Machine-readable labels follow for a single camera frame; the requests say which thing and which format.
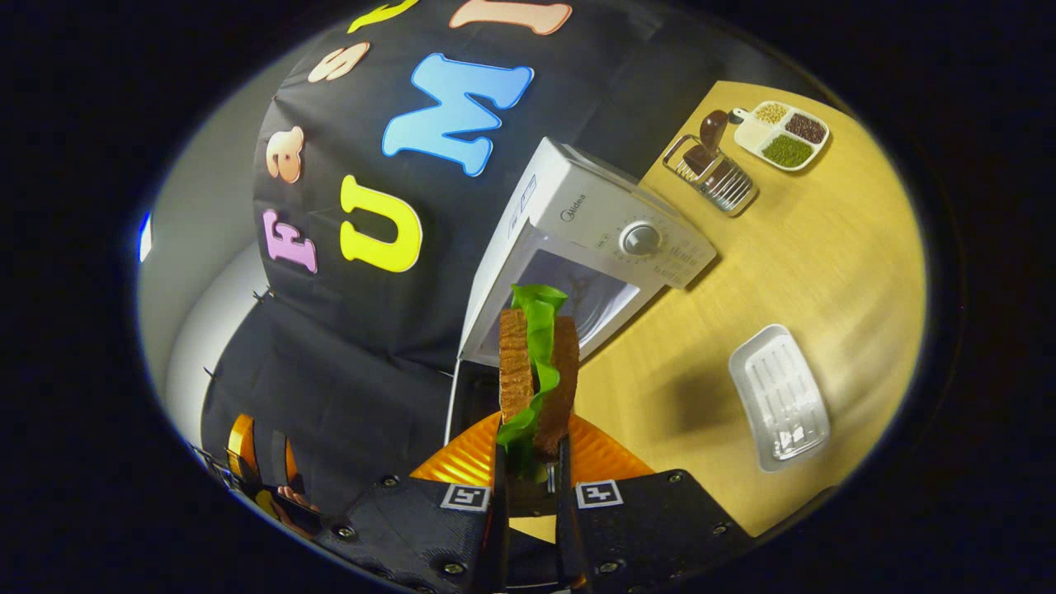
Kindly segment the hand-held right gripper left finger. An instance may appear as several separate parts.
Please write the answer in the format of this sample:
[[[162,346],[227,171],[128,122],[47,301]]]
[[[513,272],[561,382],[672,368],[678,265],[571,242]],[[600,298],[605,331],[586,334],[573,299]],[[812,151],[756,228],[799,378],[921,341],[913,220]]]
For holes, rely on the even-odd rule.
[[[482,480],[384,476],[322,520],[318,545],[381,593],[497,593],[507,577],[508,497],[495,488],[501,414],[451,441],[488,452]]]

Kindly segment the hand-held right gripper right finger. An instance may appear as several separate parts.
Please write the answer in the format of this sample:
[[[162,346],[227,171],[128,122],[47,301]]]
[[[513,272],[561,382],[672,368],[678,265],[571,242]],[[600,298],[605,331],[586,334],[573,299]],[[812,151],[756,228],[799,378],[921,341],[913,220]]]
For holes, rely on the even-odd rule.
[[[576,593],[701,593],[753,538],[685,469],[657,471],[573,415],[559,449],[559,570]]]

